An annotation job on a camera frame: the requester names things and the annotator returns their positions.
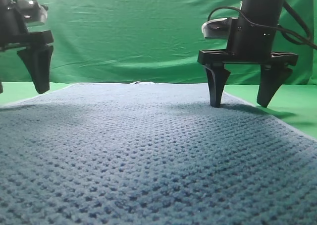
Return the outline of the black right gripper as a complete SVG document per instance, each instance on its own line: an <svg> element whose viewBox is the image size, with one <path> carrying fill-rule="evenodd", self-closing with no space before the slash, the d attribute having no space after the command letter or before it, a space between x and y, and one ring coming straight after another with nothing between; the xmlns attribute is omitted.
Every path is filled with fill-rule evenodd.
<svg viewBox="0 0 317 225"><path fill-rule="evenodd" d="M273 51L275 33L247 24L245 20L231 17L229 36L225 49L200 50L197 62L204 66L209 88L210 105L219 108L222 93L230 72L224 64L261 64L257 104L267 108L277 90L292 75L298 55Z"/></svg>

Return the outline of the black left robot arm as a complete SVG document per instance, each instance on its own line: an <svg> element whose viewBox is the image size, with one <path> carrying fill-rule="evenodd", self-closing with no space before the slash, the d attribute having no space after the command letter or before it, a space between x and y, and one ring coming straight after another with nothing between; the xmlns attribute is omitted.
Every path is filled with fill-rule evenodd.
<svg viewBox="0 0 317 225"><path fill-rule="evenodd" d="M37 0L0 0L0 51L17 49L39 94L50 89L53 34L50 30L30 32L44 25L48 7Z"/></svg>

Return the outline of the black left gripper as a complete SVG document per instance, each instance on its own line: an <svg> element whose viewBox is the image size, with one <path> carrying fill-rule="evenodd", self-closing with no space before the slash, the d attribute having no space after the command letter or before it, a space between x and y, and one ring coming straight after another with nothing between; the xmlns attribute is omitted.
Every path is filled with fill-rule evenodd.
<svg viewBox="0 0 317 225"><path fill-rule="evenodd" d="M50 30L29 31L13 2L0 7L0 50L3 52L26 47L17 54L26 66L38 94L50 89L53 45L49 46L49 44L53 42L53 34ZM0 82L0 94L2 92L3 87Z"/></svg>

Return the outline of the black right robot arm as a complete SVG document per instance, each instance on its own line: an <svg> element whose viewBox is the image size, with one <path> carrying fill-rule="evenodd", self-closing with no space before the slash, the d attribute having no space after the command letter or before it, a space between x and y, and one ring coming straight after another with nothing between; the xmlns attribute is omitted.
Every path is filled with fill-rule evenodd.
<svg viewBox="0 0 317 225"><path fill-rule="evenodd" d="M291 76L298 55L272 51L284 0L242 0L238 17L211 17L202 25L206 39L225 39L222 50L200 50L198 63L206 71L210 105L220 107L230 72L226 64L257 64L261 68L257 103L266 108L280 86Z"/></svg>

